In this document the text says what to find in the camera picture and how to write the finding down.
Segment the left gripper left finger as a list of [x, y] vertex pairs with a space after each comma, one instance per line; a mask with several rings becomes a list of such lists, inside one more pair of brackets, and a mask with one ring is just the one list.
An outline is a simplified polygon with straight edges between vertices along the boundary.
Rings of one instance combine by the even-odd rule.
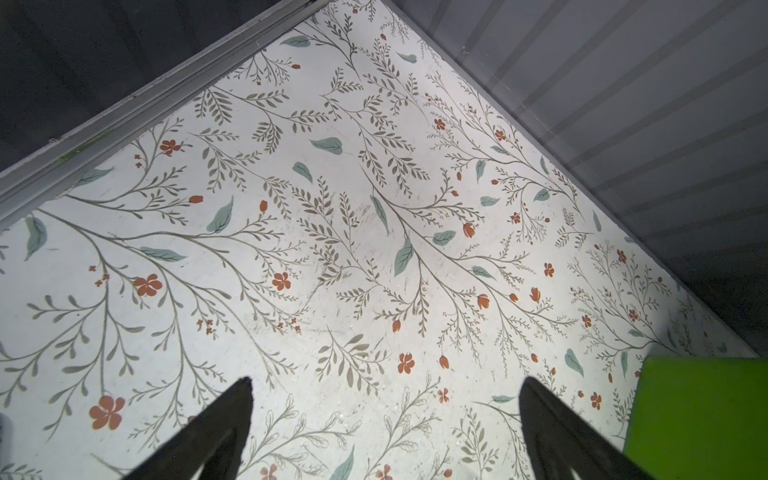
[[238, 379], [128, 479], [234, 479], [249, 438], [253, 388]]

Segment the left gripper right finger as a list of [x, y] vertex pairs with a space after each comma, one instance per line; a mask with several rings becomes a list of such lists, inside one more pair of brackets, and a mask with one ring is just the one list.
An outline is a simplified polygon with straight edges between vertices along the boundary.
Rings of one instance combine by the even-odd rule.
[[537, 379], [525, 378], [518, 401], [523, 437], [535, 478], [651, 477]]

